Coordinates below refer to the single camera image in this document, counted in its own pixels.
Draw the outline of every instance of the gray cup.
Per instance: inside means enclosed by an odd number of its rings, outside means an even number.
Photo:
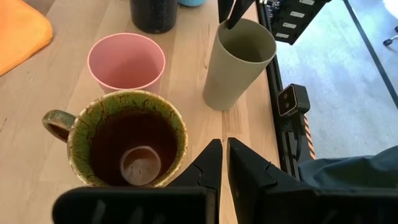
[[[214,110],[229,110],[261,74],[276,53],[272,34],[262,25],[240,19],[232,28],[226,21],[217,29],[203,99]]]

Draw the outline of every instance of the black container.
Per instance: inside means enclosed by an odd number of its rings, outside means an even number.
[[[161,34],[175,25],[178,0],[130,0],[132,22],[138,29]]]

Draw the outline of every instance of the gray fabric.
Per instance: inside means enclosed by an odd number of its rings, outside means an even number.
[[[323,189],[398,188],[398,146],[375,156],[316,159],[299,165],[301,180]]]

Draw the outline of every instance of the metal frame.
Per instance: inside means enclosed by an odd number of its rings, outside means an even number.
[[[269,22],[266,2],[256,0],[257,16],[259,23],[267,28],[270,32],[271,23]],[[287,121],[279,116],[277,109],[277,95],[283,90],[282,79],[280,77],[279,65],[277,56],[271,60],[270,64],[266,67],[269,94],[271,98],[272,115],[274,118],[275,135],[279,153],[280,169],[299,179],[299,171],[297,169],[297,160],[292,154],[292,150],[297,143],[289,127],[290,121]],[[308,146],[302,148],[302,154],[309,154]]]

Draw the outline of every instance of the mug handle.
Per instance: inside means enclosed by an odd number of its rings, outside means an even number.
[[[52,135],[63,142],[67,142],[70,128],[75,119],[76,116],[62,110],[50,110],[44,115],[42,122]]]

